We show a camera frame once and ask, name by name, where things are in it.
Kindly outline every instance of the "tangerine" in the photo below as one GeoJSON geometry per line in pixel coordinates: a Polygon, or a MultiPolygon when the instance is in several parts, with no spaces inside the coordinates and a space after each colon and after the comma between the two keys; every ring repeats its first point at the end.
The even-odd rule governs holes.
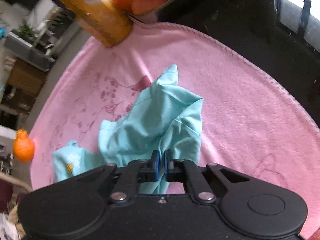
{"type": "Polygon", "coordinates": [[[26,130],[18,130],[12,147],[14,155],[21,162],[29,162],[32,160],[35,152],[35,144],[28,137],[26,130]]]}

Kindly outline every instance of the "yellow container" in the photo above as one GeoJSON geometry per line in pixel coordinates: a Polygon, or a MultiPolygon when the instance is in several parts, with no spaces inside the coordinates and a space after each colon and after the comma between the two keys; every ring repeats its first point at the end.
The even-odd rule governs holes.
{"type": "Polygon", "coordinates": [[[80,25],[106,47],[123,41],[132,21],[113,6],[112,0],[59,0],[81,20],[80,25]]]}

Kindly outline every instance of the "pink blanket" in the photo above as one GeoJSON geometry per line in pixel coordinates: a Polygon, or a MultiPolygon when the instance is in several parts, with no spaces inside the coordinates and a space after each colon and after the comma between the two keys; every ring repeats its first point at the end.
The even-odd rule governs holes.
{"type": "Polygon", "coordinates": [[[300,194],[309,211],[302,236],[309,238],[320,225],[318,127],[265,72],[181,25],[135,24],[128,38],[109,49],[87,41],[31,132],[33,188],[54,182],[51,153],[69,140],[97,152],[101,121],[129,112],[138,93],[171,64],[178,65],[179,85],[204,98],[199,164],[217,162],[300,194]]]}

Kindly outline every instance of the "screw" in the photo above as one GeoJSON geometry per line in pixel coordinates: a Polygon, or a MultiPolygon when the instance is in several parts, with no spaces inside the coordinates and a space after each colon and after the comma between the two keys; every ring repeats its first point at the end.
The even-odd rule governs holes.
{"type": "Polygon", "coordinates": [[[159,204],[166,204],[166,203],[167,203],[167,200],[166,200],[164,197],[162,197],[162,198],[160,198],[160,199],[158,200],[158,203],[159,203],[159,204]]]}
{"type": "Polygon", "coordinates": [[[123,192],[114,192],[114,193],[111,194],[111,198],[113,200],[122,201],[122,200],[125,200],[127,198],[127,194],[123,193],[123,192]]]}
{"type": "Polygon", "coordinates": [[[208,201],[214,199],[214,194],[211,192],[201,192],[198,194],[198,197],[202,200],[208,201]]]}

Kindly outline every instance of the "light blue cloth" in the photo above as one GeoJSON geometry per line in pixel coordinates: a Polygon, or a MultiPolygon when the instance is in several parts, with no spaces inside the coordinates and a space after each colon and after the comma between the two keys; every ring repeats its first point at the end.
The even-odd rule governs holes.
{"type": "MultiPolygon", "coordinates": [[[[201,145],[201,108],[203,99],[190,91],[178,86],[178,70],[171,65],[153,82],[150,88],[144,89],[138,96],[129,114],[116,122],[103,120],[99,132],[99,150],[94,163],[116,163],[119,167],[126,166],[130,161],[149,159],[153,150],[163,152],[171,150],[174,159],[188,159],[197,163],[201,145]]],[[[66,164],[64,158],[69,155],[64,149],[64,156],[58,160],[53,154],[53,163],[57,178],[66,179],[66,173],[57,169],[59,164],[66,164]]],[[[92,162],[94,156],[86,152],[79,154],[78,162],[83,165],[82,172],[95,168],[92,162]]],[[[164,177],[164,163],[158,182],[148,182],[141,185],[140,192],[147,194],[164,194],[169,185],[164,177]]]]}
{"type": "Polygon", "coordinates": [[[100,154],[78,147],[75,141],[70,141],[65,147],[56,150],[52,154],[52,162],[57,182],[106,164],[100,154]]]}
{"type": "Polygon", "coordinates": [[[4,37],[4,35],[5,35],[5,28],[1,27],[0,28],[0,40],[4,37]]]}

